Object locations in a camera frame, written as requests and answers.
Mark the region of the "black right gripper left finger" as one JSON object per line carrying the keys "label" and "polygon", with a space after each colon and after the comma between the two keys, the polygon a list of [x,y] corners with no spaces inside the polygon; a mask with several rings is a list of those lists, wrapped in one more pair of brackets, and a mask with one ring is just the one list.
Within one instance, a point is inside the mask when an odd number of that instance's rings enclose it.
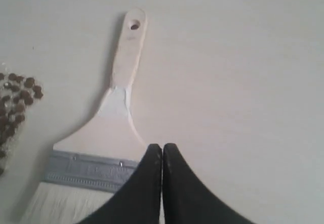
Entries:
{"label": "black right gripper left finger", "polygon": [[81,224],[159,223],[162,150],[150,144],[128,181]]}

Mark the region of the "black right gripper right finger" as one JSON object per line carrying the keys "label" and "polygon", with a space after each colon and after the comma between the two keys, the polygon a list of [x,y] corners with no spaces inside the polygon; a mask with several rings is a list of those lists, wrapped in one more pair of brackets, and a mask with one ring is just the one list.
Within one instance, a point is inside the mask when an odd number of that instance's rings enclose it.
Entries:
{"label": "black right gripper right finger", "polygon": [[162,186],[165,223],[251,223],[200,181],[173,143],[163,148]]}

